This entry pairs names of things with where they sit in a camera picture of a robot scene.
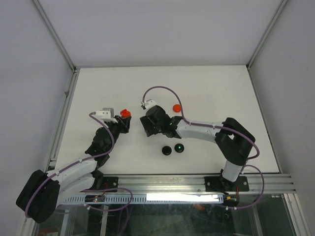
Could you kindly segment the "red case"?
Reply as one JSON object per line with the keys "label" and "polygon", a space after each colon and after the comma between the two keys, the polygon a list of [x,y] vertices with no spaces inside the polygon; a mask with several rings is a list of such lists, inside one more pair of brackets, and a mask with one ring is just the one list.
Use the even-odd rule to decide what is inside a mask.
{"label": "red case", "polygon": [[173,112],[175,112],[175,113],[180,113],[181,110],[182,110],[182,107],[181,107],[180,104],[174,104],[173,107],[172,107],[172,110],[173,110]]}
{"label": "red case", "polygon": [[127,109],[123,109],[120,111],[120,115],[122,118],[127,118],[131,116],[131,112]]}

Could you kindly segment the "black case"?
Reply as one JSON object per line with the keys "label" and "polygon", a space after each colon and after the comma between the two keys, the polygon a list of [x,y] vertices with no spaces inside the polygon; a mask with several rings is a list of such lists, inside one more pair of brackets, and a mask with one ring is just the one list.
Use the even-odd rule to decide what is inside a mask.
{"label": "black case", "polygon": [[168,156],[172,153],[172,148],[170,146],[164,146],[161,151],[163,155]]}
{"label": "black case", "polygon": [[175,150],[177,153],[182,153],[182,152],[185,150],[185,147],[184,147],[183,144],[177,143],[177,144],[174,146],[174,150]]}

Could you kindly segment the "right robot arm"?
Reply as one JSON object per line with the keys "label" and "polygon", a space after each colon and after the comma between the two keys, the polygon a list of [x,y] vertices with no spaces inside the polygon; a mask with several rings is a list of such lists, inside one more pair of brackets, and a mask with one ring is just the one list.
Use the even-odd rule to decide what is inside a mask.
{"label": "right robot arm", "polygon": [[236,119],[226,118],[221,123],[197,123],[184,116],[170,117],[159,105],[142,106],[146,111],[140,118],[146,135],[163,134],[168,138],[192,138],[215,143],[226,159],[219,179],[212,184],[220,192],[237,186],[240,172],[255,147],[255,137]]}

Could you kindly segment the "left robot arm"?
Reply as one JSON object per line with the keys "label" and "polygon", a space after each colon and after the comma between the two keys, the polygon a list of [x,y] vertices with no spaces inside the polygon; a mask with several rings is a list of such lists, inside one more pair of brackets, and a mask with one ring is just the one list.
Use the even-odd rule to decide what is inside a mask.
{"label": "left robot arm", "polygon": [[34,171],[19,194],[16,205],[36,223],[45,222],[65,200],[84,190],[103,186],[100,171],[109,159],[120,134],[130,129],[131,116],[102,121],[91,145],[79,157],[51,171]]}

